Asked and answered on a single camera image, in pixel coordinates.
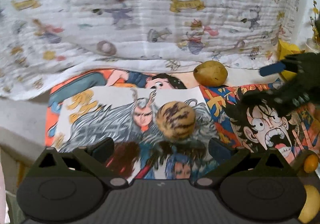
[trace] ear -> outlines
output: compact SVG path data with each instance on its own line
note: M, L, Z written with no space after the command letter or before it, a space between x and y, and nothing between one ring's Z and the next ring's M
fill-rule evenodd
M285 129L289 130L289 122L288 122L288 120L284 116L281 118L281 120L283 122L283 125L284 125Z
M254 142L256 144L259 143L258 139L256 139L254 137L254 134L253 134L252 130L249 127L245 126L243 128L243 132L244 132L244 135L246 136L246 138L248 140L250 140L251 142Z

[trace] yellow paper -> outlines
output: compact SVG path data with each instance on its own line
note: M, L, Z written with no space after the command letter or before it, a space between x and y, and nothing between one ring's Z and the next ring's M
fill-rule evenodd
M283 60L285 56L289 54L296 54L296 53L302 53L302 51L299 49L299 47L295 44L289 44L285 41L282 41L279 39L278 43L278 58L279 60ZM289 72L289 71L283 71L280 73L286 80L292 79L296 73Z

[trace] small orange fruit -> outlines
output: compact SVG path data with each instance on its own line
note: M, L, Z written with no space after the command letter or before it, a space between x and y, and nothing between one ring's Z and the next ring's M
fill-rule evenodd
M318 167L319 158L316 155L309 155L303 164L303 169L306 173L315 171Z

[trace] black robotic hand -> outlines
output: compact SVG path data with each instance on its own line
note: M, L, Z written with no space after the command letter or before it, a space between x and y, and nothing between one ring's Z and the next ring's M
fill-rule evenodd
M260 69L260 74L270 75L282 70L297 73L277 90L244 94L241 102L258 105L265 100L277 110L280 117L311 102L320 104L320 54L303 53L287 55L284 60Z

